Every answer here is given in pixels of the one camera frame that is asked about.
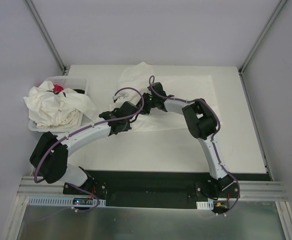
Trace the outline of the white red-print t-shirt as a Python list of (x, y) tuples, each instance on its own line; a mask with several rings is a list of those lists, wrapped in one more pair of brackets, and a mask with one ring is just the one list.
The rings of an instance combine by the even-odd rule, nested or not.
[[(167, 95), (172, 95), (171, 100), (167, 100), (169, 105), (177, 103), (183, 104), (177, 99), (186, 100), (190, 103), (194, 99), (204, 99), (220, 119), (220, 110), (216, 91), (211, 75), (173, 75), (171, 73), (154, 72), (154, 68), (141, 62), (137, 65), (127, 67), (121, 73), (117, 82), (117, 88), (131, 87), (141, 94), (149, 93), (149, 78), (155, 76), (155, 82), (161, 83)], [(164, 112), (158, 108), (150, 110), (150, 114), (140, 114), (131, 126), (129, 133), (148, 133), (168, 130), (186, 129), (187, 124), (182, 113), (182, 108), (178, 107), (179, 113)]]

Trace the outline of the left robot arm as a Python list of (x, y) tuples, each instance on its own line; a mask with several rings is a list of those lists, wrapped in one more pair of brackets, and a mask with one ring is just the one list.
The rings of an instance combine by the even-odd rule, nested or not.
[(126, 101), (121, 107), (101, 113), (96, 121), (74, 132), (43, 133), (29, 159), (35, 168), (34, 182), (52, 184), (62, 181), (73, 185), (80, 194), (88, 194), (92, 178), (83, 168), (68, 163), (69, 157), (89, 143), (130, 130), (130, 120), (141, 110), (142, 107)]

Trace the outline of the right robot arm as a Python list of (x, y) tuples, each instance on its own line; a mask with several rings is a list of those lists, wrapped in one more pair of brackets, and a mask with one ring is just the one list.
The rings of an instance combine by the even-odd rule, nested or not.
[(234, 178), (222, 159), (217, 133), (221, 123), (212, 108), (202, 98), (185, 100), (173, 95), (166, 95), (161, 83), (152, 83), (148, 87), (149, 93), (143, 93), (137, 106), (144, 107), (142, 114), (150, 114), (151, 109), (157, 108), (164, 112), (180, 114), (184, 117), (190, 134), (199, 141), (206, 157), (209, 175), (211, 177), (211, 192), (216, 197), (223, 197), (228, 193)]

